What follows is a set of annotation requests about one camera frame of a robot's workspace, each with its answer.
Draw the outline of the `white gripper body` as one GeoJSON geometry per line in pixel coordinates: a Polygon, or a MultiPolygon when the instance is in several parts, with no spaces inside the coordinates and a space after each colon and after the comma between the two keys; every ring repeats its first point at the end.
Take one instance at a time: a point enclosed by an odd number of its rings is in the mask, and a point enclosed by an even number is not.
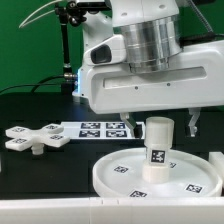
{"type": "Polygon", "coordinates": [[[224,105],[224,41],[186,46],[164,71],[133,74],[125,64],[96,66],[86,77],[97,114],[224,105]]]}

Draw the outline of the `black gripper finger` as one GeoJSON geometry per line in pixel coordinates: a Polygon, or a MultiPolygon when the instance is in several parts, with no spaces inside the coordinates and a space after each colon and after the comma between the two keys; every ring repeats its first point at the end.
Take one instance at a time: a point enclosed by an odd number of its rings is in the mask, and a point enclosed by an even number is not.
{"type": "Polygon", "coordinates": [[[190,136],[195,137],[198,131],[198,128],[196,126],[196,123],[200,117],[200,108],[189,108],[189,115],[191,116],[190,121],[188,123],[189,131],[190,131],[190,136]]]}
{"type": "Polygon", "coordinates": [[[124,112],[120,114],[120,119],[125,123],[125,125],[130,129],[130,134],[134,137],[134,129],[136,127],[136,121],[129,112],[124,112]]]}

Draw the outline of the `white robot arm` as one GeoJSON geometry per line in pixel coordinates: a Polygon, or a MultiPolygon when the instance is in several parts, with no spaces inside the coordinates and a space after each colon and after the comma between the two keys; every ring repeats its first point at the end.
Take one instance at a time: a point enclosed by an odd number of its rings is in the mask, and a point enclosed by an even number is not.
{"type": "Polygon", "coordinates": [[[190,134],[202,107],[224,104],[224,40],[180,45],[179,9],[192,0],[101,0],[112,10],[87,16],[82,91],[97,114],[187,108],[190,134]]]}

